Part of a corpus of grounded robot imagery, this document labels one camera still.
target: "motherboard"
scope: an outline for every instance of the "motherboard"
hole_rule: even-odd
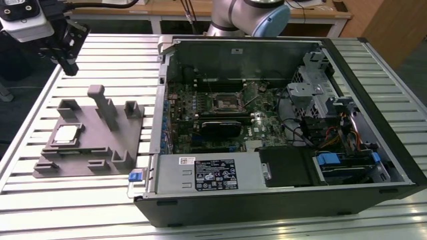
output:
[[[254,152],[289,144],[278,120],[278,89],[262,80],[169,85],[174,154]]]

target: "slotted aluminum surface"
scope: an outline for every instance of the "slotted aluminum surface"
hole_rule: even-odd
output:
[[[93,34],[78,59],[80,72],[68,77],[58,68],[30,113],[20,135],[14,140],[2,164],[0,234],[2,239],[426,239],[427,191],[403,200],[391,200],[357,215],[281,221],[155,228],[127,197],[127,176],[32,177],[40,150],[59,114],[60,99],[86,97],[91,84],[106,86],[115,104],[137,100],[146,106],[141,135],[139,164],[149,164],[157,82],[159,76],[157,35]],[[403,82],[357,39],[335,39],[338,49],[383,112],[415,161],[427,173],[427,114]],[[337,78],[347,93],[343,80]]]

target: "white sticker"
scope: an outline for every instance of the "white sticker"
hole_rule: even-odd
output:
[[[149,11],[129,11],[130,14],[149,14]]]
[[[194,165],[195,164],[195,157],[181,157],[179,158],[179,165]]]
[[[350,19],[351,16],[349,16],[349,15],[335,15],[335,18],[337,19]]]

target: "wooden cabinet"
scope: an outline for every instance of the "wooden cabinet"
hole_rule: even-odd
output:
[[[343,0],[354,14],[341,37],[365,37],[397,68],[427,34],[427,0]]]

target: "circuit board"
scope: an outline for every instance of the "circuit board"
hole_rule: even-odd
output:
[[[275,92],[262,81],[247,82],[239,92],[198,92],[191,85],[173,83],[169,101],[174,154],[254,152],[255,147],[287,145],[274,109]],[[242,125],[238,137],[206,138],[198,116],[227,113],[250,115],[250,124]]]

